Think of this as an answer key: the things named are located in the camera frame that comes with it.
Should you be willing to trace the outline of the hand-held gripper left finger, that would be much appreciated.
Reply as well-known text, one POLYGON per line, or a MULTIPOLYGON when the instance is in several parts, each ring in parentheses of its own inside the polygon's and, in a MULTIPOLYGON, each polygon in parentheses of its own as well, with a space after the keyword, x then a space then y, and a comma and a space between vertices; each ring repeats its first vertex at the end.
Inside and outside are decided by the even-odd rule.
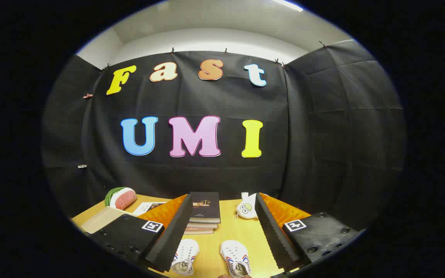
POLYGON ((138 267, 168 271, 192 212, 192 195, 184 194, 142 215, 121 214, 90 234, 90 239, 138 267))

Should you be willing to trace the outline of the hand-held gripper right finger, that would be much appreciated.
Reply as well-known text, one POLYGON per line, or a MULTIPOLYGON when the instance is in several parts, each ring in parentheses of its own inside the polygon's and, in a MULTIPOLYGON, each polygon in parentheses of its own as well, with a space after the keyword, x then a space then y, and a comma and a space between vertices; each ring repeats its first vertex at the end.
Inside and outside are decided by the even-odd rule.
POLYGON ((309 214, 263 193, 256 194, 255 209, 274 260, 286 273, 324 262, 362 235, 329 213, 309 214))

